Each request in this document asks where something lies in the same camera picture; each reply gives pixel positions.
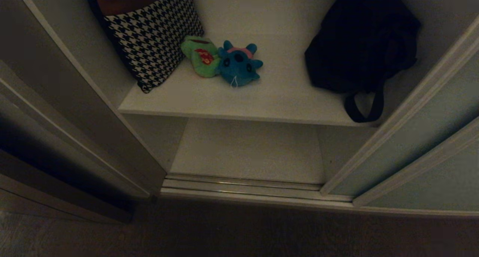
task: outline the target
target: floor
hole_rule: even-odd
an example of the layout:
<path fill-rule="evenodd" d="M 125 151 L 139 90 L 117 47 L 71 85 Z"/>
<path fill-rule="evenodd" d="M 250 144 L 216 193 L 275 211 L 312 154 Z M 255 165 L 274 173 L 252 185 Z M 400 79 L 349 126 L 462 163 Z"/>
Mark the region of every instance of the floor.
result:
<path fill-rule="evenodd" d="M 479 256 L 479 221 L 159 199 L 126 225 L 0 212 L 0 256 Z"/>

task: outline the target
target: bag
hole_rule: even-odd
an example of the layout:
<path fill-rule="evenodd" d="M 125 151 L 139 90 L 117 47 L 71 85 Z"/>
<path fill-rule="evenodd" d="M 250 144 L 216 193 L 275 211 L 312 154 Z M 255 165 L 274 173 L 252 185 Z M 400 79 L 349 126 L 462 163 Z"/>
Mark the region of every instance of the bag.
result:
<path fill-rule="evenodd" d="M 384 83 L 416 62 L 421 23 L 401 0 L 337 0 L 305 52 L 313 86 L 349 93 L 344 107 L 355 122 L 375 121 L 384 108 Z M 368 117 L 354 96 L 376 93 Z"/>
<path fill-rule="evenodd" d="M 193 0 L 88 1 L 144 93 L 166 81 L 184 58 L 186 35 L 204 34 Z"/>

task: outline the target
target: closet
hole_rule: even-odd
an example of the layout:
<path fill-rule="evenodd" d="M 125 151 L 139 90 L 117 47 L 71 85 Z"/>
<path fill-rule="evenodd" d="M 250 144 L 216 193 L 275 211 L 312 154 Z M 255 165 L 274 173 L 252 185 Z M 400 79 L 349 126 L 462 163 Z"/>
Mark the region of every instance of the closet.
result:
<path fill-rule="evenodd" d="M 422 23 L 419 60 L 388 80 L 382 118 L 363 124 L 344 111 L 345 95 L 312 87 L 306 72 L 304 51 L 335 0 L 195 0 L 205 36 L 217 46 L 224 40 L 258 46 L 255 58 L 265 63 L 258 71 L 260 81 L 231 88 L 218 77 L 199 78 L 184 60 L 148 94 L 122 65 L 87 0 L 22 1 L 62 51 L 61 59 L 79 73 L 75 78 L 86 81 L 135 137 L 141 158 L 154 159 L 136 166 L 142 176 L 132 177 L 152 194 L 159 194 L 155 191 L 161 186 L 161 194 L 171 196 L 367 211 L 355 208 L 352 200 L 476 116 L 474 99 L 479 102 L 479 97 L 470 91 L 470 101 L 454 106 L 470 109 L 447 115 L 460 117 L 462 124 L 408 124 L 420 119 L 424 108 L 435 110 L 429 105 L 433 100 L 438 102 L 431 105 L 440 106 L 446 98 L 438 97 L 450 91 L 446 88 L 474 59 L 479 0 L 403 0 Z M 66 106 L 67 99 L 57 95 L 55 104 Z M 433 131 L 417 141 L 421 144 L 401 140 L 414 126 Z M 102 140 L 108 151 L 107 137 Z M 407 149 L 395 151 L 391 143 Z"/>

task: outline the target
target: bag strap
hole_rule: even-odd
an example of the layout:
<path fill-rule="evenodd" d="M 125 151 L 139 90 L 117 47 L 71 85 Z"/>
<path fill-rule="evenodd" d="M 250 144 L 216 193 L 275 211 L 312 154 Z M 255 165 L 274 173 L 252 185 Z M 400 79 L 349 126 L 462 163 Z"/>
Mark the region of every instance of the bag strap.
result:
<path fill-rule="evenodd" d="M 378 90 L 374 96 L 373 107 L 371 108 L 371 112 L 369 112 L 367 117 L 364 117 L 356 105 L 356 100 L 354 100 L 354 97 L 357 95 L 357 93 L 346 97 L 344 108 L 354 122 L 371 122 L 378 120 L 381 117 L 384 109 L 384 81 L 385 80 L 382 80 L 381 84 L 378 85 Z"/>

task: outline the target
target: black bag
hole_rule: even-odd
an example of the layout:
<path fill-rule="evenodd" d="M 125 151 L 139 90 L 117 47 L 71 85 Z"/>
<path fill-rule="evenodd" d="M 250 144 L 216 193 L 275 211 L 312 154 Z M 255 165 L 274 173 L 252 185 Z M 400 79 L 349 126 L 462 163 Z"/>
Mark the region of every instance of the black bag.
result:
<path fill-rule="evenodd" d="M 401 0 L 337 0 L 305 53 L 311 83 L 351 93 L 344 107 L 353 121 L 379 119 L 385 80 L 416 62 L 420 26 Z M 376 93 L 368 117 L 354 100 L 361 91 Z"/>

